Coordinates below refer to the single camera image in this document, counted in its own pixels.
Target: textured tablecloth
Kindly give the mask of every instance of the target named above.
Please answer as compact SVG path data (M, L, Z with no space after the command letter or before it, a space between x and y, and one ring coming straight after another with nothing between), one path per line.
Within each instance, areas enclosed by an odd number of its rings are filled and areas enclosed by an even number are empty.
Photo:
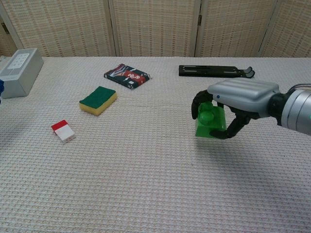
M120 63L152 79L103 78ZM195 137L192 99L223 79L179 77L181 64L252 66L282 92L311 80L311 59L44 58L29 96L0 105L0 231L311 232L311 137L273 118ZM99 85L118 99L96 117L78 102ZM64 145L63 119L76 133Z

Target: blue object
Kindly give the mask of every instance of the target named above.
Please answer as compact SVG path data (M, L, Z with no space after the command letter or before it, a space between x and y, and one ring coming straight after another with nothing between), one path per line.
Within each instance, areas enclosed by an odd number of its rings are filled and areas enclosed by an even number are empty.
M4 81L0 79L0 96L3 91L4 91Z

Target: green plastic toy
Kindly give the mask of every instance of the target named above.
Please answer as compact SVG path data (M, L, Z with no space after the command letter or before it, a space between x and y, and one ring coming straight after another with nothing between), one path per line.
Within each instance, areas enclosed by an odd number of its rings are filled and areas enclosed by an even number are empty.
M222 107L213 106L211 102L201 103L195 123L197 137L209 137L212 130L226 130L225 111Z

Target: gray box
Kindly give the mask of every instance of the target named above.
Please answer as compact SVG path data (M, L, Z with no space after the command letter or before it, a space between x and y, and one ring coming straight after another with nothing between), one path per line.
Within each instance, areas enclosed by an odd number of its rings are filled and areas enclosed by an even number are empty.
M17 50L0 72L4 81L3 99L27 96L43 66L38 49Z

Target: sponge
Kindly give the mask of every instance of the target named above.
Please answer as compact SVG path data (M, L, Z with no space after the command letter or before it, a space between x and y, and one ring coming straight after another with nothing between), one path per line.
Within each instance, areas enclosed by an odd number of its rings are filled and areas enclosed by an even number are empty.
M99 86L84 100L79 101L79 105L82 110L99 116L116 98L115 90Z

